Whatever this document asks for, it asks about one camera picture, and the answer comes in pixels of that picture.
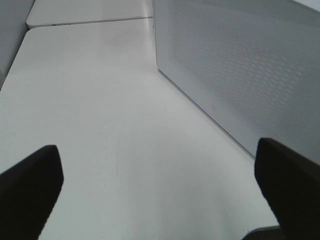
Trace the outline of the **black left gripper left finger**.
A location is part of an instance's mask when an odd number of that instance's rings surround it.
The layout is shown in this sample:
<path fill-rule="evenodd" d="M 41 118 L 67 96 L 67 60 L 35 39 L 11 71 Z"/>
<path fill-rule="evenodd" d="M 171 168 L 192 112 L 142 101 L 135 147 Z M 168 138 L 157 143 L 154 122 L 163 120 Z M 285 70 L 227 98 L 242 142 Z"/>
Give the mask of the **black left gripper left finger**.
<path fill-rule="evenodd" d="M 37 240 L 64 183 L 59 150 L 45 145 L 0 175 L 0 238 Z"/>

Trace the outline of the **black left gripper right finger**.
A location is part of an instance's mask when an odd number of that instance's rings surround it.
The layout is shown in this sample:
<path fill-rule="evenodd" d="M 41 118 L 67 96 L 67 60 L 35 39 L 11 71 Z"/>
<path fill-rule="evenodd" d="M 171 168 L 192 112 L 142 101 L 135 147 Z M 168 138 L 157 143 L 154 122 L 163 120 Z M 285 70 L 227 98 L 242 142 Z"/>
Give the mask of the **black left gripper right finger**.
<path fill-rule="evenodd" d="M 261 138 L 254 176 L 288 240 L 320 238 L 318 164 L 272 138 Z"/>

